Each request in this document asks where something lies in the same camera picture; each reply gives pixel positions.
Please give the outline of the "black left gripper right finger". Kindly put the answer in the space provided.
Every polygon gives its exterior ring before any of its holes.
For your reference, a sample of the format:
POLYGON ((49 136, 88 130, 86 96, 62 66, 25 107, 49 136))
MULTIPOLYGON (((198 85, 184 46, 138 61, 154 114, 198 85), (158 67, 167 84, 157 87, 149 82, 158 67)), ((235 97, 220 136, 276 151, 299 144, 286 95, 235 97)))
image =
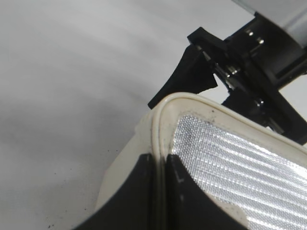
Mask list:
POLYGON ((199 188, 177 155, 167 156, 165 187, 168 230, 242 229, 199 188))

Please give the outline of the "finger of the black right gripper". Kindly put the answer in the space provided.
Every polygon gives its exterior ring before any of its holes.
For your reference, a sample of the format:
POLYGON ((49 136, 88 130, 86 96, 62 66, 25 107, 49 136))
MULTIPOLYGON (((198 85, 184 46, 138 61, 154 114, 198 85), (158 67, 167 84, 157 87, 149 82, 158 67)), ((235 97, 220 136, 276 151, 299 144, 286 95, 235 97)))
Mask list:
POLYGON ((166 96, 177 92, 199 94, 217 87, 210 63, 203 52, 194 45, 189 45, 177 67, 159 92, 149 101, 153 109, 166 96))

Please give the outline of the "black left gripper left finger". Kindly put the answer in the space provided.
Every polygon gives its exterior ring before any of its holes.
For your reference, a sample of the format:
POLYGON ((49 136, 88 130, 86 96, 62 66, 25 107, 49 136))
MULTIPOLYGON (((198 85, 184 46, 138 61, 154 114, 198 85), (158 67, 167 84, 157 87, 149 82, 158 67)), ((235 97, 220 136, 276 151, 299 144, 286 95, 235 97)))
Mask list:
POLYGON ((123 185, 77 230, 163 230, 164 218, 156 163, 142 154, 123 185))

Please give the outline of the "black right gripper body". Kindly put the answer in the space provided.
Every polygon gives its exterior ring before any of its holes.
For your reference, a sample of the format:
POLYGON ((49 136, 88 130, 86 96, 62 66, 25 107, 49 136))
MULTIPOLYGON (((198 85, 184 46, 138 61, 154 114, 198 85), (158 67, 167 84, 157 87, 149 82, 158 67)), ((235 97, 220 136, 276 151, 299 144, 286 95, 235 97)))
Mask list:
POLYGON ((306 143, 306 120, 280 93, 306 74, 305 47, 259 13, 224 40, 202 27, 188 40, 226 86, 225 107, 300 145, 306 143))

